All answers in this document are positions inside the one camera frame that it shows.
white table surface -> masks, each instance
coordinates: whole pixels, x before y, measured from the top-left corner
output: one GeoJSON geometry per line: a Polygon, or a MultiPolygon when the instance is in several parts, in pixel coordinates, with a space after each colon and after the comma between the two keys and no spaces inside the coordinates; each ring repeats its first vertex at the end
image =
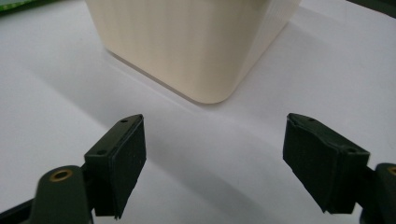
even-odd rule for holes
{"type": "Polygon", "coordinates": [[[289,112],[396,162],[396,20],[304,0],[233,95],[196,105],[106,51],[83,1],[0,17],[0,212],[83,154],[119,119],[145,116],[148,161],[122,220],[358,223],[322,214],[282,161],[289,112]]]}

green object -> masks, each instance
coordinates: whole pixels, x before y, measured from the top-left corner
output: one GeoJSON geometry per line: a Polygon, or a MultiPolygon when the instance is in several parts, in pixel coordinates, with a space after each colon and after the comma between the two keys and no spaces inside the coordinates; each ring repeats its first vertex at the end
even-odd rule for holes
{"type": "Polygon", "coordinates": [[[10,10],[12,8],[15,7],[20,7],[22,5],[25,5],[27,3],[31,3],[34,2],[35,0],[22,0],[22,1],[18,1],[18,0],[6,0],[6,1],[0,1],[0,12],[1,11],[6,11],[6,10],[10,10]]]}

white container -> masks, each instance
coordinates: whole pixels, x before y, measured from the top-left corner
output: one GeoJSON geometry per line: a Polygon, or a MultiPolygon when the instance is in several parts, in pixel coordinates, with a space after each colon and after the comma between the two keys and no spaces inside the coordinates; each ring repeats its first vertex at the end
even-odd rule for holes
{"type": "Polygon", "coordinates": [[[86,0],[107,49],[194,101],[225,100],[301,0],[86,0]]]}

cream plastic box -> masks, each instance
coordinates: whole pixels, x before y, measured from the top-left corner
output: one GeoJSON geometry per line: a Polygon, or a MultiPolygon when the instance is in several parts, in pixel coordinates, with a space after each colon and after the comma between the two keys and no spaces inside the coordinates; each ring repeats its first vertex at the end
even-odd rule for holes
{"type": "Polygon", "coordinates": [[[301,0],[86,0],[107,49],[194,101],[231,95],[301,0]]]}

